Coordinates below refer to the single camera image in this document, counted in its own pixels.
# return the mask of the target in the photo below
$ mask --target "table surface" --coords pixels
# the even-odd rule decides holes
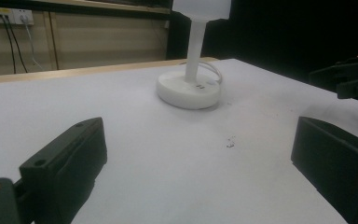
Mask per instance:
[[[299,116],[358,136],[358,101],[237,60],[219,104],[165,104],[183,65],[0,83],[0,177],[73,124],[102,117],[108,163],[73,223],[346,223],[290,160]],[[206,69],[201,73],[213,76]]]

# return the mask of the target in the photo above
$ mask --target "electrical socket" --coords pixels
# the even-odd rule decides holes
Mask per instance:
[[[14,21],[13,11],[11,10],[11,8],[0,7],[0,15],[7,16],[11,24],[16,24],[16,22]],[[0,24],[3,23],[4,21],[0,17]]]
[[[28,19],[28,25],[34,25],[34,17],[32,15],[32,10],[25,9],[16,9],[13,8],[13,17],[16,24],[24,24],[22,22],[21,16]]]

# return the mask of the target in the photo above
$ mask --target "cable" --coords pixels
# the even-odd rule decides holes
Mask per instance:
[[[12,58],[12,60],[13,60],[13,69],[14,69],[14,74],[16,74],[16,73],[17,73],[17,71],[16,71],[16,61],[14,60],[14,50],[13,50],[13,44],[12,44],[12,42],[11,42],[11,37],[10,37],[10,34],[8,33],[6,20],[5,20],[5,18],[4,18],[2,15],[0,15],[0,18],[1,18],[1,19],[2,19],[2,21],[4,22],[5,28],[6,28],[6,30],[7,30],[7,37],[8,37],[8,41],[10,42],[10,48],[11,48],[11,58]]]
[[[31,37],[31,32],[28,28],[28,18],[25,16],[25,18],[21,15],[20,17],[22,23],[24,23],[25,25],[25,29],[27,30],[28,33],[28,37],[30,38],[30,44],[31,44],[31,51],[32,51],[32,61],[42,70],[44,71],[45,69],[43,69],[43,67],[36,61],[36,59],[34,58],[34,41]]]
[[[219,71],[219,69],[217,69],[213,64],[211,63],[207,63],[204,61],[199,61],[199,66],[206,68],[210,71],[212,71],[213,73],[217,74],[217,76],[219,77],[219,79],[216,80],[217,83],[221,84],[223,81],[223,75],[222,73]]]
[[[13,34],[14,41],[16,42],[17,50],[19,51],[19,55],[20,55],[20,60],[21,60],[21,63],[22,63],[22,67],[24,68],[25,73],[28,73],[27,68],[25,67],[24,61],[22,60],[21,50],[20,50],[20,47],[19,47],[19,43],[17,42],[17,38],[16,38],[16,36],[14,35],[13,28],[11,27],[10,20],[8,19],[8,16],[6,16],[6,19],[7,19],[7,21],[8,21],[8,27],[10,28],[10,31],[11,31],[11,33]]]

